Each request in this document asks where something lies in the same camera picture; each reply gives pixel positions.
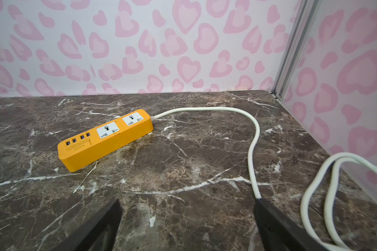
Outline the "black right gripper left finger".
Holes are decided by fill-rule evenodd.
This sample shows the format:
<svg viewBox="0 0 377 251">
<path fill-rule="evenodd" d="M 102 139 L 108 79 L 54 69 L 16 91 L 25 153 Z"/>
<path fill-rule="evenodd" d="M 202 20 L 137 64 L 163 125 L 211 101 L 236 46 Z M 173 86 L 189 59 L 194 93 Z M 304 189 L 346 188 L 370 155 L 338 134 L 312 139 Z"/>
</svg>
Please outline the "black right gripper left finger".
<svg viewBox="0 0 377 251">
<path fill-rule="evenodd" d="M 119 200 L 111 200 L 53 250 L 112 251 L 122 215 Z"/>
</svg>

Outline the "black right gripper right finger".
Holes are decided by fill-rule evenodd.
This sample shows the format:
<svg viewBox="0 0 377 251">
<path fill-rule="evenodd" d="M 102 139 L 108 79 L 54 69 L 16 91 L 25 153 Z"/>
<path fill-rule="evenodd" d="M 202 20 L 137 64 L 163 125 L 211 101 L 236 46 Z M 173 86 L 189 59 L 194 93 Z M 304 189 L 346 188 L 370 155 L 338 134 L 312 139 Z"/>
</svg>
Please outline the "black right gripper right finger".
<svg viewBox="0 0 377 251">
<path fill-rule="evenodd" d="M 266 251 L 327 250 L 266 199 L 255 200 L 253 213 Z"/>
</svg>

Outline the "orange power strip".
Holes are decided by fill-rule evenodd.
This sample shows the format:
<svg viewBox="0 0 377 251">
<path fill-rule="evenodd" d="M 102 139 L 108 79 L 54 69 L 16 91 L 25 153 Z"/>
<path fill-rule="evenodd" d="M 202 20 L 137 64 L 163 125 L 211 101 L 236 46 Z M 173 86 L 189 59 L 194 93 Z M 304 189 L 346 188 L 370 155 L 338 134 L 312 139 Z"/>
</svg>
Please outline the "orange power strip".
<svg viewBox="0 0 377 251">
<path fill-rule="evenodd" d="M 58 156 L 73 173 L 153 130 L 151 116 L 139 109 L 61 141 Z"/>
</svg>

